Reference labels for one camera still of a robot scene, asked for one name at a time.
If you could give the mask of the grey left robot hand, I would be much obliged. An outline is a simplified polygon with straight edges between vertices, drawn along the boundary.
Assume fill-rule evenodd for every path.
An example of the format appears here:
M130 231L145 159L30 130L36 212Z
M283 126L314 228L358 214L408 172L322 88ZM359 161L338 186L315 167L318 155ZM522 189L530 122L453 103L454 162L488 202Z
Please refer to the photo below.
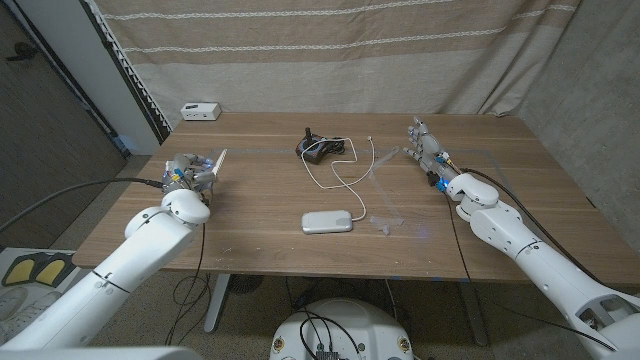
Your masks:
M211 190L217 180L220 162L210 158L188 153L177 153L172 160L165 162L162 175L164 194L179 189L195 192Z

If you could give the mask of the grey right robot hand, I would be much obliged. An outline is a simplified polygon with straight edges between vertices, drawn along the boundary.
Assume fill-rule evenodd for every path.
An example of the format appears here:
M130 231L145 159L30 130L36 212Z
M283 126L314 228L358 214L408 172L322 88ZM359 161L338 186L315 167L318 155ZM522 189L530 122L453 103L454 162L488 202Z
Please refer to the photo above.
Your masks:
M414 125L408 127L409 141L413 147L404 148L403 151L417 161L431 187L444 191L460 171L422 119L415 116L413 120Z

